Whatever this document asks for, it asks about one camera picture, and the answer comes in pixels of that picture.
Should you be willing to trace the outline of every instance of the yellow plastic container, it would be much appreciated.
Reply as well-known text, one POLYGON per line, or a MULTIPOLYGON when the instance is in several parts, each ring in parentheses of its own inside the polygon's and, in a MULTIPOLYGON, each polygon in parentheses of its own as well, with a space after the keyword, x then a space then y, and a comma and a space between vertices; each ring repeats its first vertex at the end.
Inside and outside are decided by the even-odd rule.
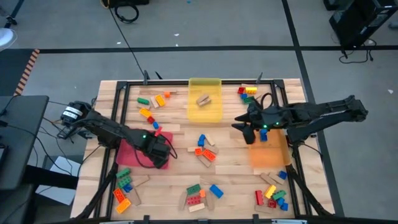
POLYGON ((188 84, 187 116, 190 121, 217 123, 223 118, 221 100, 221 80, 219 78, 190 78, 188 84), (211 102, 204 106, 197 104, 197 99, 208 94, 211 102))

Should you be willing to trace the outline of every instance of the computer tower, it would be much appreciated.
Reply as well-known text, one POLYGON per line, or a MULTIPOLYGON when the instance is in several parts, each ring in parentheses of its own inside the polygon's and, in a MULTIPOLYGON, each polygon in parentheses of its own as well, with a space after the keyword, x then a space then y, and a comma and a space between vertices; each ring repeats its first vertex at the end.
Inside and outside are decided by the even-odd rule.
POLYGON ((328 11, 334 11, 340 7, 340 4, 346 0, 323 0, 323 3, 328 11))
POLYGON ((329 23, 344 49, 360 47, 398 10, 398 0, 349 0, 329 23))

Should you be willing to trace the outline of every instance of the white paper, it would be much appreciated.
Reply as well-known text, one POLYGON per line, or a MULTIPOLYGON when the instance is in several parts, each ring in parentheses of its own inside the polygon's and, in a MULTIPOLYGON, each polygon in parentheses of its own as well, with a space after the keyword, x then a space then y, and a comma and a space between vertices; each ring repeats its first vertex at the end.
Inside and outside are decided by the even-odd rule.
MULTIPOLYGON (((55 161, 55 164, 58 165, 59 167, 61 167, 64 170, 67 170, 68 172, 70 172, 71 168, 69 163, 67 162, 69 161, 69 163, 72 165, 72 175, 74 175, 75 177, 77 176, 77 172, 79 170, 80 164, 77 162, 73 162, 71 160, 67 160, 64 157, 58 156, 57 160, 55 161)), ((60 170, 58 167, 56 167, 55 165, 52 165, 51 171, 54 172, 58 172, 60 174, 67 174, 69 175, 67 172, 60 170)), ((40 185, 37 190, 36 193, 48 188, 49 186, 46 185, 40 185)), ((73 201, 73 199, 75 198, 75 193, 76 190, 73 189, 63 189, 63 188, 59 188, 59 187, 52 187, 48 190, 44 190, 42 193, 40 193, 41 195, 43 195, 44 197, 48 197, 51 198, 53 200, 56 200, 58 202, 61 202, 65 205, 70 205, 73 201)))

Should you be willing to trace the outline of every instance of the gray floor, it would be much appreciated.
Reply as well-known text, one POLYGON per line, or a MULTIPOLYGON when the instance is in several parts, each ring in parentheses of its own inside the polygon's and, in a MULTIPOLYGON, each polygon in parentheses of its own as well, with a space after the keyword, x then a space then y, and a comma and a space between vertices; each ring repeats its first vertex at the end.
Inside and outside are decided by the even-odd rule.
MULTIPOLYGON (((300 45, 337 45, 328 24, 331 13, 321 0, 288 0, 300 45)), ((292 45, 280 0, 153 0, 139 6, 137 23, 119 22, 131 47, 208 45, 292 45)), ((398 20, 398 14, 391 20, 398 20)), ((67 49, 125 47, 109 11, 97 1, 26 0, 14 27, 14 48, 67 49)), ((398 31, 387 23, 372 38, 379 45, 397 45, 398 31)), ((294 51, 207 51, 137 53, 143 69, 164 78, 220 77, 301 78, 294 51)), ((363 123, 345 123, 325 131, 333 169, 346 216, 398 219, 398 51, 374 51, 374 61, 339 63, 339 51, 303 52, 318 103, 356 95, 369 110, 363 123)), ((350 60, 362 60, 356 52, 350 60)), ((25 95, 48 95, 53 101, 90 101, 101 80, 141 78, 129 53, 40 54, 25 95)), ((58 119, 63 107, 49 105, 48 119, 58 119)), ((48 131, 55 132, 48 124, 48 131)), ((44 140, 52 156, 61 155, 55 141, 44 140)), ((61 142, 67 155, 82 155, 85 142, 61 142)), ((43 159, 40 147, 39 160, 43 159)), ((38 222, 65 212, 41 208, 38 222)))

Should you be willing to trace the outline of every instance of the red lego brick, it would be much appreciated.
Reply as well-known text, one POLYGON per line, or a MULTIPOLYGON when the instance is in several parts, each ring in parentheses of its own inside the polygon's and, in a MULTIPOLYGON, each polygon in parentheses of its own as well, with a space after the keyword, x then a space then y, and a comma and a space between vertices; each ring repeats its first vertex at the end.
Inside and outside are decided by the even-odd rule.
POLYGON ((239 94, 243 94, 243 93, 244 93, 244 87, 239 87, 238 93, 239 93, 239 94))
POLYGON ((147 118, 147 121, 148 121, 149 124, 153 124, 155 122, 155 119, 152 116, 149 116, 147 118))
POLYGON ((197 205, 201 203, 200 195, 187 197, 187 205, 197 205))
POLYGON ((201 155, 201 147, 195 149, 195 155, 196 156, 200 156, 201 155))
POLYGON ((160 135, 160 133, 162 132, 162 127, 159 127, 156 132, 155 132, 155 137, 157 137, 158 135, 160 135))
POLYGON ((118 200, 119 203, 121 203, 124 199, 126 199, 122 190, 120 190, 120 189, 114 190, 113 195, 116 197, 116 199, 118 200))
POLYGON ((276 201, 274 199, 269 199, 268 201, 268 207, 270 208, 276 208, 276 201))
POLYGON ((216 156, 210 152, 208 149, 204 150, 202 153, 208 160, 213 162, 216 159, 216 156))
POLYGON ((257 190, 254 192, 256 194, 256 202, 258 205, 264 204, 264 199, 262 198, 261 190, 257 190))

